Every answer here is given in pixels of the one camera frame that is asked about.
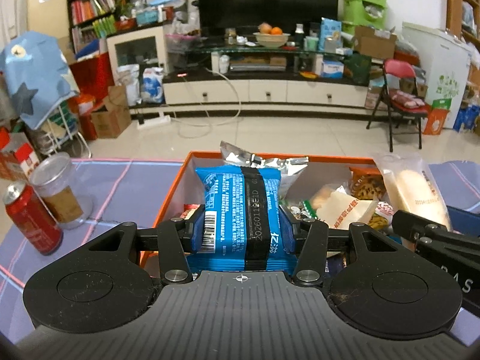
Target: red folding chair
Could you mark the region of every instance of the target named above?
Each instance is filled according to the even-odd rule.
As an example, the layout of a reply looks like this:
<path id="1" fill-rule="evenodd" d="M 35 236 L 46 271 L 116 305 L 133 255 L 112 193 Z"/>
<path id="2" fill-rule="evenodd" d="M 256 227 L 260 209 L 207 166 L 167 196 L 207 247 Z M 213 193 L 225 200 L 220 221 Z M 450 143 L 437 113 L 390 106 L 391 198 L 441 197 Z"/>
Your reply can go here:
<path id="1" fill-rule="evenodd" d="M 397 127 L 400 125 L 400 122 L 404 116 L 413 117 L 415 122 L 418 125 L 418 148 L 422 149 L 422 118 L 428 116 L 428 108 L 426 105 L 423 105 L 418 108 L 407 108 L 403 105 L 396 103 L 390 97 L 390 92 L 388 91 L 388 83 L 387 83 L 387 74 L 391 74 L 392 76 L 396 76 L 399 79 L 413 79 L 415 87 L 414 87 L 414 95 L 417 96 L 417 79 L 415 76 L 415 71 L 413 70 L 412 66 L 408 62 L 398 61 L 396 59 L 387 59 L 383 62 L 383 79 L 385 80 L 385 84 L 383 85 L 382 91 L 380 92 L 380 96 L 378 96 L 377 103 L 375 104 L 375 108 L 371 113 L 370 120 L 367 124 L 367 130 L 370 129 L 370 124 L 372 120 L 374 120 L 375 112 L 377 111 L 378 105 L 380 102 L 383 102 L 387 106 L 388 111 L 388 131 L 390 135 L 390 152 L 393 151 L 393 133 L 392 133 L 392 110 L 398 112 L 401 115 L 401 119 L 397 123 Z"/>

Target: open storage box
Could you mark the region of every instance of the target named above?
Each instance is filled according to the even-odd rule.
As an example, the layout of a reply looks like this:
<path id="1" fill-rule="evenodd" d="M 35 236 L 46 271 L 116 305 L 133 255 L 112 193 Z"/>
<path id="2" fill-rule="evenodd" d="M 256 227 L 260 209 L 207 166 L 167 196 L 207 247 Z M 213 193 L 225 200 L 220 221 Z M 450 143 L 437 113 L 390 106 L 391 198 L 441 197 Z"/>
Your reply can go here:
<path id="1" fill-rule="evenodd" d="M 303 154 L 257 154 L 263 158 L 277 157 L 282 159 L 304 156 Z M 205 189 L 200 178 L 195 173 L 195 169 L 220 165 L 223 165 L 223 160 L 219 151 L 191 151 L 180 168 L 158 212 L 154 227 L 164 220 L 181 214 L 184 211 L 184 204 L 205 204 Z M 353 165 L 357 167 L 374 167 L 375 163 L 371 158 L 309 156 L 307 168 L 291 186 L 286 197 L 295 201 L 305 200 L 315 195 L 323 185 L 341 184 L 345 180 L 351 179 L 349 166 Z M 150 274 L 152 274 L 152 267 L 150 267 L 150 264 L 147 267 L 147 260 L 149 257 L 156 255 L 156 252 L 144 252 L 141 256 L 140 266 L 147 269 Z M 151 265 L 154 266 L 155 264 L 158 270 L 158 259 L 152 259 Z"/>

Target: chair backrest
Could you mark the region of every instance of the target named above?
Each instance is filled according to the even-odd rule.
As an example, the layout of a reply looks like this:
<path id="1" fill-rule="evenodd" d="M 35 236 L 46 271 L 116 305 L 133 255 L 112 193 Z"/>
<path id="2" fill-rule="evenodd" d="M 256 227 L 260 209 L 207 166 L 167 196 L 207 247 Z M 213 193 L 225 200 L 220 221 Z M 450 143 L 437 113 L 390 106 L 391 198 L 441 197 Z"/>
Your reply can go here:
<path id="1" fill-rule="evenodd" d="M 383 71 L 385 74 L 391 74 L 399 79 L 414 79 L 416 77 L 411 64 L 396 59 L 386 59 L 383 62 Z"/>

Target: cartoon eye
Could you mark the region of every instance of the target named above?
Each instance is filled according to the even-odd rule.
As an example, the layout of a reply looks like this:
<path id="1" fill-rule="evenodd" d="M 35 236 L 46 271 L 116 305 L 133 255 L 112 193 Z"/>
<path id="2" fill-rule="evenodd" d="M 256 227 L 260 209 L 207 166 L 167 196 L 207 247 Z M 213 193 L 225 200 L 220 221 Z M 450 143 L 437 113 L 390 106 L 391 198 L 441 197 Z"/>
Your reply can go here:
<path id="1" fill-rule="evenodd" d="M 17 58 L 23 58 L 27 54 L 25 49 L 21 47 L 20 45 L 16 44 L 11 48 L 11 54 L 16 56 Z"/>

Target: white cable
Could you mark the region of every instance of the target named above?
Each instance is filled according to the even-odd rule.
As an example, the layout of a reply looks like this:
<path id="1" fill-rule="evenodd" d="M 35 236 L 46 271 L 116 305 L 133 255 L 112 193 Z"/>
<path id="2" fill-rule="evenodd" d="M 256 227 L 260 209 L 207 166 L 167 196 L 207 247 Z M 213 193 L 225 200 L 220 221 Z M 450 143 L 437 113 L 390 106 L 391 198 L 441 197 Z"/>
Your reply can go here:
<path id="1" fill-rule="evenodd" d="M 192 127 L 209 127 L 208 131 L 207 131 L 205 134 L 203 134 L 203 135 L 200 135 L 200 136 L 198 136 L 198 137 L 184 137 L 184 136 L 181 136 L 182 138 L 200 138 L 200 137 L 203 137 L 203 136 L 209 134 L 209 133 L 212 131 L 212 128 L 213 128 L 213 127 L 223 126 L 223 125 L 232 123 L 235 119 L 237 119 L 237 117 L 240 115 L 240 112 L 242 111 L 242 101 L 241 101 L 241 99 L 240 99 L 240 96 L 239 96 L 237 90 L 235 89 L 235 87 L 233 86 L 232 82 L 230 81 L 230 79 L 229 79 L 227 76 L 225 76 L 225 75 L 223 75 L 222 73 L 220 73 L 220 72 L 214 72 L 214 71 L 211 71 L 210 69 L 207 69 L 207 68 L 205 68 L 205 69 L 206 69 L 207 71 L 209 71 L 210 73 L 212 73 L 212 74 L 217 74 L 217 75 L 219 75 L 220 77 L 222 77 L 224 80 L 226 80 L 227 84 L 230 85 L 230 87 L 232 88 L 233 92 L 235 93 L 235 96 L 237 97 L 237 100 L 238 100 L 238 110 L 237 110 L 237 113 L 236 113 L 234 116 L 232 116 L 230 119 L 227 119 L 227 120 L 225 120 L 225 121 L 223 121 L 223 122 L 215 123 L 215 124 L 212 124 L 212 122 L 210 121 L 210 114 L 208 113 L 208 110 L 205 108 L 205 103 L 203 103 L 202 100 L 200 100 L 200 104 L 201 104 L 202 106 L 204 106 L 204 111 L 205 111 L 205 113 L 206 113 L 206 115 L 207 115 L 207 124 L 193 124 L 193 123 L 184 122 L 184 121 L 182 121 L 182 120 L 180 120 L 180 119 L 177 119 L 177 114 L 175 113 L 175 111 L 173 111 L 173 120 L 176 121 L 176 122 L 178 122 L 178 123 L 181 123 L 181 124 L 184 124 L 184 125 L 187 125 L 187 126 L 192 126 Z M 191 90 L 191 85 L 190 85 L 189 81 L 187 81 L 185 78 L 184 78 L 184 80 L 185 80 L 185 83 L 187 84 L 187 88 L 188 88 L 191 96 L 193 97 L 194 100 L 196 100 L 196 96 L 195 96 L 195 94 L 193 93 L 193 91 Z"/>

